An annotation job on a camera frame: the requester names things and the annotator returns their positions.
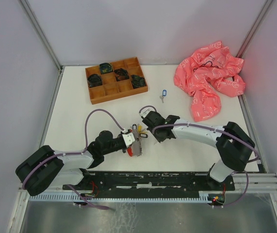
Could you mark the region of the red carabiner keyring with keys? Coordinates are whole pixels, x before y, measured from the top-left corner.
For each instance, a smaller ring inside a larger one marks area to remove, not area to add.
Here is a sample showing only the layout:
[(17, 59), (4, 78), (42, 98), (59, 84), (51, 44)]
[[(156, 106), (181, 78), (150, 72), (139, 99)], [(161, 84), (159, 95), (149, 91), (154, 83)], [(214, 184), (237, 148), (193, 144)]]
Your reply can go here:
[(135, 141), (127, 148), (127, 153), (130, 157), (142, 155), (142, 139), (148, 138), (147, 130), (140, 124), (133, 124), (130, 128), (133, 133)]

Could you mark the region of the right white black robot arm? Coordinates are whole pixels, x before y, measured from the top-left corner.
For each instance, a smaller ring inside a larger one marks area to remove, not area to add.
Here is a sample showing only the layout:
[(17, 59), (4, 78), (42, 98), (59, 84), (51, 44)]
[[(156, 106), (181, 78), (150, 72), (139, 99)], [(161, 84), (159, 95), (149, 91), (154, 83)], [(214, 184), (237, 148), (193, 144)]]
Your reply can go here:
[(225, 126), (208, 126), (174, 115), (163, 118), (150, 108), (141, 111), (140, 117), (159, 143), (167, 139), (189, 139), (218, 150), (220, 160), (211, 167), (206, 177), (209, 189), (218, 189), (227, 176), (243, 172), (248, 163), (255, 161), (250, 159), (251, 154), (257, 154), (255, 143), (235, 122), (230, 121)]

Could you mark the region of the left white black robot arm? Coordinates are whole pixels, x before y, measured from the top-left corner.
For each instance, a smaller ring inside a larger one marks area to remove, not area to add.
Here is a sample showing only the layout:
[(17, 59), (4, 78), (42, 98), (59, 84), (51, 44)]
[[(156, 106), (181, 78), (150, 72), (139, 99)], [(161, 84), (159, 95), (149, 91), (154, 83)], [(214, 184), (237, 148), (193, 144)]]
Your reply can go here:
[(107, 154), (120, 150), (126, 152), (137, 141), (132, 130), (120, 133), (116, 138), (110, 131), (102, 131), (82, 152), (61, 152), (44, 145), (22, 162), (15, 173), (30, 196), (65, 184), (86, 189), (90, 177), (84, 174), (84, 170), (100, 165)]

